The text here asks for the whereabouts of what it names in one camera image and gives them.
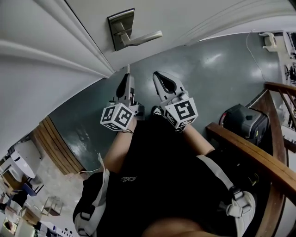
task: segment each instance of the person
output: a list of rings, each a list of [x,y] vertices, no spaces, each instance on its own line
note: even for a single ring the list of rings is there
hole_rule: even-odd
[[[15,195],[11,195],[6,203],[0,203],[0,210],[4,211],[6,218],[11,223],[16,223],[22,207],[24,206],[28,197],[25,190],[19,191]]]
[[[232,194],[201,160],[215,149],[192,125],[176,133],[155,106],[149,120],[133,118],[128,129],[116,135],[103,173],[83,183],[73,214],[80,236],[94,229],[93,236],[103,237],[242,236],[249,223],[237,227],[233,216],[218,211]],[[101,213],[93,206],[98,197]]]
[[[6,222],[4,223],[4,226],[5,226],[9,231],[11,231],[12,228],[13,228],[12,223],[11,223],[10,221],[6,221]]]

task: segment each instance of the black shirt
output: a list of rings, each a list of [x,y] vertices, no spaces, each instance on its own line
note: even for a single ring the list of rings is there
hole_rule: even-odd
[[[102,173],[84,181],[74,218],[91,204],[102,185]],[[166,121],[138,122],[120,174],[110,173],[100,236],[141,236],[161,218],[188,218],[206,231],[236,236],[234,218],[218,212],[230,204],[225,185]]]

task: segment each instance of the white door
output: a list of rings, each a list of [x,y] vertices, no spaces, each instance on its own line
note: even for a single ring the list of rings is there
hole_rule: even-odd
[[[254,19],[295,15],[288,0],[66,1],[115,70]],[[115,51],[107,17],[131,8],[135,8],[132,39],[159,30],[163,37]]]

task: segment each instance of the concrete floor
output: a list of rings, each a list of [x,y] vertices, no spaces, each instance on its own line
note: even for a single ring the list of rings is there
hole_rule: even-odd
[[[193,126],[202,134],[210,122],[238,103],[248,104],[263,89],[261,71],[246,47],[247,34],[224,36],[180,46],[131,65],[135,77],[136,101],[145,106],[146,115],[160,99],[152,80],[154,71],[178,77],[193,97],[198,118]],[[282,82],[277,53],[263,49],[263,39],[251,33],[248,46],[268,81]],[[50,114],[61,136],[79,159],[92,170],[99,166],[96,153],[108,151],[116,133],[100,125],[107,101],[115,95],[126,69],[83,90]]]

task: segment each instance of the door handle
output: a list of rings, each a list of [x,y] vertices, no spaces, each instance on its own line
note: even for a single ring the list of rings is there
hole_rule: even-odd
[[[161,31],[155,31],[136,39],[130,39],[134,15],[135,9],[133,8],[108,17],[115,51],[119,51],[128,46],[138,46],[162,37]]]

